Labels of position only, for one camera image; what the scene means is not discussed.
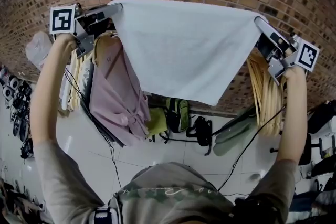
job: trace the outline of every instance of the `white tile floor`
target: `white tile floor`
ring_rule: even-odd
[[[213,130],[218,130],[230,120],[213,116],[206,116],[206,118],[213,121]],[[39,200],[42,200],[43,195],[35,162],[34,160],[24,162],[20,158],[21,142],[12,135],[13,127],[9,122],[9,110],[5,109],[2,96],[0,96],[0,127],[2,176],[11,184],[14,180],[18,180],[22,189],[25,186],[31,195],[36,195]],[[173,134],[173,136],[186,139],[184,133]],[[89,185],[104,202],[107,202],[112,194],[120,189],[120,186],[109,147],[94,125],[80,112],[72,112],[68,118],[58,119],[57,139],[61,148],[78,163]],[[127,184],[137,172],[150,165],[162,162],[179,162],[196,169],[215,187],[219,187],[227,178],[233,162],[249,140],[250,137],[236,145],[224,156],[218,157],[213,152],[209,156],[204,156],[207,147],[200,147],[197,143],[171,141],[164,144],[164,141],[157,136],[155,143],[147,140],[135,147],[125,148],[115,145],[115,162],[122,186]],[[324,148],[327,148],[331,144],[331,139],[327,137],[323,142]],[[241,196],[235,195],[236,193],[249,194],[258,182],[251,181],[250,177],[256,173],[264,175],[270,169],[276,154],[271,154],[269,149],[277,147],[278,144],[279,137],[258,136],[238,162],[232,177],[221,192],[224,195],[230,195],[227,198],[231,201]],[[315,162],[320,161],[317,148],[313,149],[312,155]],[[329,176],[322,176],[319,180],[321,183],[325,183],[328,178]],[[296,179],[297,193],[309,190],[311,181],[301,179],[299,171]]]

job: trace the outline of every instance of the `black chair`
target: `black chair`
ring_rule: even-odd
[[[319,143],[318,144],[312,144],[311,143],[311,135],[307,134],[305,149],[304,149],[303,154],[301,156],[299,165],[310,164],[310,161],[311,161],[311,149],[314,148],[314,147],[318,147],[320,149],[320,155],[322,156],[322,151],[323,151],[322,139],[321,138],[319,139]],[[274,153],[274,152],[278,152],[279,150],[275,150],[274,148],[271,148],[269,151],[271,153]]]

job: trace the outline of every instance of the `wire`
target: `wire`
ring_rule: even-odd
[[[285,109],[286,105],[284,105],[282,107],[282,109],[280,109],[271,119],[269,119],[262,127],[259,128],[259,130],[255,133],[255,135],[252,137],[251,141],[247,144],[247,146],[244,148],[244,150],[242,151],[242,153],[238,156],[238,159],[234,162],[234,164],[232,165],[232,170],[230,175],[227,177],[227,179],[223,182],[223,184],[218,188],[218,191],[220,191],[224,185],[228,182],[228,180],[230,179],[231,175],[233,174],[233,171],[235,170],[237,163],[239,161],[239,159],[241,158],[241,156],[244,154],[244,152],[246,151],[246,149],[250,146],[250,144],[253,142],[254,138],[256,138],[257,134],[261,131],[261,129],[263,129],[267,123],[269,123],[271,120],[273,120],[279,113],[281,113],[284,109]]]
[[[305,178],[303,177],[303,174],[302,174],[302,167],[300,167],[300,174],[301,174],[301,178],[300,178],[300,181],[301,181],[301,179],[305,179]]]
[[[230,196],[234,196],[234,195],[248,196],[248,195],[250,195],[250,193],[249,194],[233,193],[233,194],[230,194],[230,195],[224,195],[223,194],[223,196],[225,196],[225,197],[230,197]]]
[[[76,84],[77,88],[76,88],[76,87],[74,86],[74,84],[70,81],[67,72],[68,72],[68,74],[71,75],[71,77],[72,77],[74,83]],[[116,156],[116,155],[115,155],[116,153],[115,153],[115,151],[114,151],[114,147],[111,145],[111,142],[110,142],[110,140],[108,139],[108,137],[106,137],[106,135],[105,135],[103,132],[100,131],[100,129],[98,128],[96,122],[93,120],[93,118],[92,118],[92,116],[91,116],[91,113],[90,113],[90,110],[89,110],[88,107],[87,107],[86,98],[84,97],[83,93],[80,91],[77,81],[75,80],[75,78],[73,77],[73,75],[71,74],[71,72],[70,72],[67,68],[65,68],[64,75],[65,75],[66,79],[69,81],[70,85],[71,85],[71,86],[74,88],[74,90],[77,92],[78,97],[82,100],[82,102],[83,102],[83,106],[84,106],[85,110],[87,111],[87,115],[90,117],[91,121],[94,123],[94,125],[96,126],[96,128],[97,128],[97,130],[99,131],[99,133],[101,134],[101,136],[104,138],[104,140],[106,141],[106,143],[109,145],[109,147],[110,147],[110,153],[111,153],[111,158],[112,158],[112,162],[113,162],[114,167],[115,167],[115,171],[116,171],[116,175],[117,175],[118,183],[119,183],[120,188],[122,188],[122,187],[121,187],[121,183],[120,183],[120,179],[119,179],[119,173],[118,173],[117,165],[116,165],[116,159],[115,159],[115,158],[116,158],[116,157],[115,157],[115,156]]]

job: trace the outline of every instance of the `floor tile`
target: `floor tile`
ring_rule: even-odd
[[[116,164],[118,168],[120,185],[122,188],[127,185],[138,172],[145,169],[145,167],[142,166],[123,163],[120,161],[117,161]],[[120,190],[120,185],[117,177],[115,177],[112,193],[118,192]]]
[[[110,158],[103,157],[88,151],[70,150],[72,157],[78,164],[84,179],[99,196],[107,203],[112,197],[113,183],[116,168]]]
[[[301,166],[297,167],[297,169],[295,171],[295,174],[294,174],[295,184],[304,179],[304,175],[303,175],[304,170],[303,169],[304,169],[304,167],[301,167]]]
[[[242,194],[250,194],[258,185],[261,176],[257,173],[243,173],[240,178],[240,191]]]
[[[244,147],[251,140],[249,136],[244,141]],[[242,173],[256,173],[267,172],[274,164],[277,153],[270,153],[270,149],[278,148],[280,142],[280,135],[276,137],[257,135],[250,146],[243,154]]]
[[[220,118],[213,116],[204,116],[207,120],[213,121],[213,131],[218,130],[225,123],[227,123],[229,118]],[[196,140],[196,138],[187,138],[188,140]],[[198,143],[186,143],[185,154],[184,154],[184,164],[189,165],[194,168],[200,174],[229,174],[232,169],[233,163],[236,161],[238,155],[242,152],[242,143],[237,144],[235,147],[231,148],[224,156],[216,156],[213,151],[211,151],[209,156],[204,156],[208,151],[208,147],[201,147]],[[242,160],[236,165],[234,174],[239,174],[242,169]]]
[[[303,179],[295,184],[295,193],[301,194],[310,191],[311,189],[316,189],[314,180]]]
[[[33,199],[34,195],[36,195],[37,199],[42,202],[44,198],[36,162],[33,159],[27,159],[22,165],[22,172],[20,174],[22,175],[22,182],[25,188],[29,190],[30,198]]]
[[[219,188],[223,182],[227,179],[228,175],[202,175],[208,180],[215,188]],[[221,189],[220,193],[225,195],[232,195],[240,193],[240,174],[231,175],[228,182]]]
[[[95,125],[80,111],[73,111],[67,118],[57,119],[57,141],[66,152],[71,144],[90,152],[111,158],[110,147]],[[120,146],[112,145],[118,157]]]
[[[185,134],[172,133],[170,138],[185,140]],[[156,135],[155,143],[147,139],[136,146],[124,147],[120,149],[118,160],[143,167],[167,162],[183,163],[185,142],[168,141],[167,144],[164,142],[159,135]]]

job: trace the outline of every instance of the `hanging clothes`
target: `hanging clothes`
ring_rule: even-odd
[[[79,89],[84,95],[84,99],[80,100],[78,107],[80,110],[88,117],[88,120],[91,120],[97,130],[104,134],[111,142],[116,142],[120,147],[124,147],[124,144],[117,139],[104,125],[102,125],[95,116],[90,112],[90,96],[91,96],[91,87],[93,72],[95,70],[95,65],[92,63],[91,59],[88,59],[83,62],[82,70],[79,76]]]
[[[149,130],[148,137],[167,131],[167,120],[163,108],[150,108],[149,112],[151,120],[146,122],[146,126]]]
[[[115,0],[112,16],[141,89],[216,105],[261,32],[247,10],[165,0]]]
[[[103,36],[96,46],[99,42],[111,45],[103,46],[104,58],[94,67],[90,112],[124,145],[132,146],[149,134],[147,99],[120,40]]]

